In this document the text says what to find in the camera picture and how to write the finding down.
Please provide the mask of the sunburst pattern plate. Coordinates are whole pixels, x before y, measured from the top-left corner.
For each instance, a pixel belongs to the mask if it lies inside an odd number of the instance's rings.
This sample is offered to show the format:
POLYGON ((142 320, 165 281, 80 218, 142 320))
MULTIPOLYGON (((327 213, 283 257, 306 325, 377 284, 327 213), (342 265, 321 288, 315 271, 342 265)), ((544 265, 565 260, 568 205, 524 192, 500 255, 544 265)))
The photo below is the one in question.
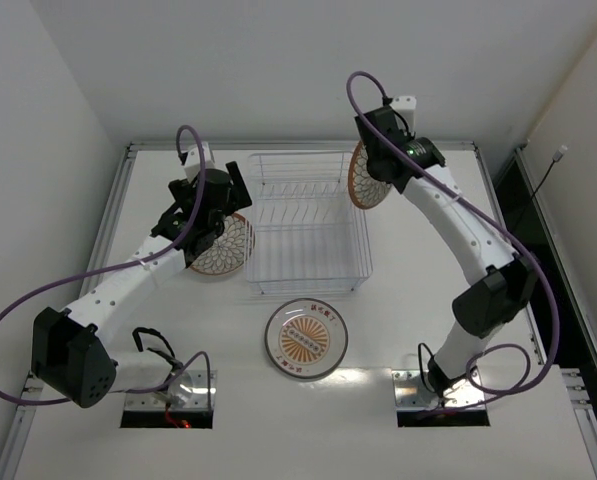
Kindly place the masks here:
POLYGON ((342 315, 329 303, 297 298, 280 305, 265 326, 264 348, 282 373, 301 380, 318 380, 341 364, 349 345, 342 315))

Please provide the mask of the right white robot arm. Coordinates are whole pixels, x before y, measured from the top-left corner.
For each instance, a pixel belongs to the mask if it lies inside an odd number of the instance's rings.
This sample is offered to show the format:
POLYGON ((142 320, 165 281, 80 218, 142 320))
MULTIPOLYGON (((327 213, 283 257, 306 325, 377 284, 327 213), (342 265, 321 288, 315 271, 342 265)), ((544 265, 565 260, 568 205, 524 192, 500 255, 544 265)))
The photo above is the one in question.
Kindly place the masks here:
POLYGON ((466 377, 468 361, 527 305, 537 274, 527 257, 460 204, 462 192, 444 156, 429 139, 416 139, 400 129, 399 117, 384 105, 355 121, 369 178, 395 187, 418 208, 447 244, 469 285, 453 300, 455 322, 428 362, 426 383, 441 395, 466 377))

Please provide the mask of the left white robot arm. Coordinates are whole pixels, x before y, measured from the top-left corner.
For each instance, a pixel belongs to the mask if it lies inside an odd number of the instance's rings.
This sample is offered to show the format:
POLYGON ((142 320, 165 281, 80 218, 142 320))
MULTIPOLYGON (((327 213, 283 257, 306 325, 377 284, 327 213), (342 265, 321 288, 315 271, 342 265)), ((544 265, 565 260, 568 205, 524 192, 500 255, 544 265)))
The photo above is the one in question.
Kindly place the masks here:
POLYGON ((174 203, 131 257, 90 293, 33 325, 32 373, 81 408, 116 391, 165 389, 183 364, 153 348, 111 353, 116 333, 166 281, 189 268, 223 235, 225 221, 252 200, 238 165, 208 168, 169 184, 174 203))

